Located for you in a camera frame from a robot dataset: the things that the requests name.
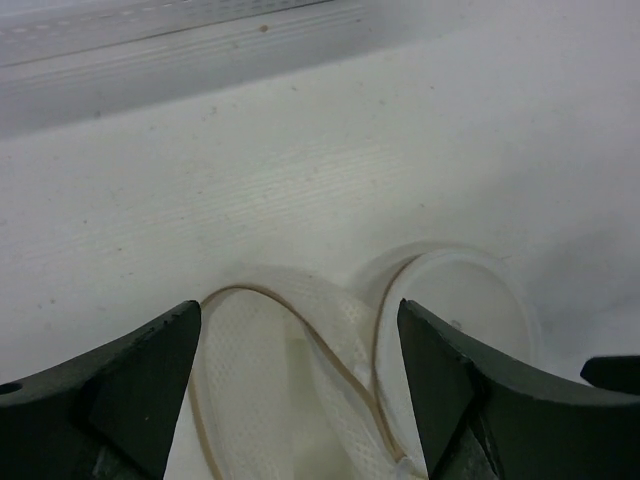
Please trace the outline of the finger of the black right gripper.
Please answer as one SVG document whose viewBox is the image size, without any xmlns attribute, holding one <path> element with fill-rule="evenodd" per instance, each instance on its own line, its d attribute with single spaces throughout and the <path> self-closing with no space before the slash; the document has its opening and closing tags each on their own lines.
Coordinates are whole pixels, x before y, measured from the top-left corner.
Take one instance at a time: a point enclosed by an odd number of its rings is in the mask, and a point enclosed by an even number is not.
<svg viewBox="0 0 640 480">
<path fill-rule="evenodd" d="M 621 393 L 639 393 L 640 357 L 594 357 L 585 362 L 580 376 L 596 388 Z"/>
</svg>

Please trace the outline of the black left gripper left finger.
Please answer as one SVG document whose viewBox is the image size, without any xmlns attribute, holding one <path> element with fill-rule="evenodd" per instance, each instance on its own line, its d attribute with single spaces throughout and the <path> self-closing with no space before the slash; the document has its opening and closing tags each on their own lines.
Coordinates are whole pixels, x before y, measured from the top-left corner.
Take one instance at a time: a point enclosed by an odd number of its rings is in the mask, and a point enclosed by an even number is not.
<svg viewBox="0 0 640 480">
<path fill-rule="evenodd" d="M 185 301 L 116 340 L 1 386 L 4 479 L 161 479 L 201 332 Z"/>
</svg>

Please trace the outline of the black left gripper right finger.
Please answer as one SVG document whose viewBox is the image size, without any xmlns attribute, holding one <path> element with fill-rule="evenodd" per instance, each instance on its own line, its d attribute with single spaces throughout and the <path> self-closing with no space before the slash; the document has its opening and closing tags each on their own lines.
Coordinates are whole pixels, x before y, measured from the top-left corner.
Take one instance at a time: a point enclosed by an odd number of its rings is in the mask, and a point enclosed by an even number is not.
<svg viewBox="0 0 640 480">
<path fill-rule="evenodd" d="M 414 301 L 397 325 L 429 478 L 638 478 L 639 393 L 542 371 Z"/>
</svg>

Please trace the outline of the white mesh laundry bag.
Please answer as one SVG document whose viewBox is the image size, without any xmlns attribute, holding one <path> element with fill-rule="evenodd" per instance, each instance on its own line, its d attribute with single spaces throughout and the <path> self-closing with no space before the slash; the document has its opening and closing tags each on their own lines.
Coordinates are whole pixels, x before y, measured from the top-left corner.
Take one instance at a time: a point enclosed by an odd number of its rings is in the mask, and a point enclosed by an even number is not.
<svg viewBox="0 0 640 480">
<path fill-rule="evenodd" d="M 424 479 L 396 315 L 402 299 L 538 365 L 540 326 L 499 258 L 414 243 L 350 290 L 293 267 L 256 265 L 201 304 L 189 394 L 217 479 Z"/>
</svg>

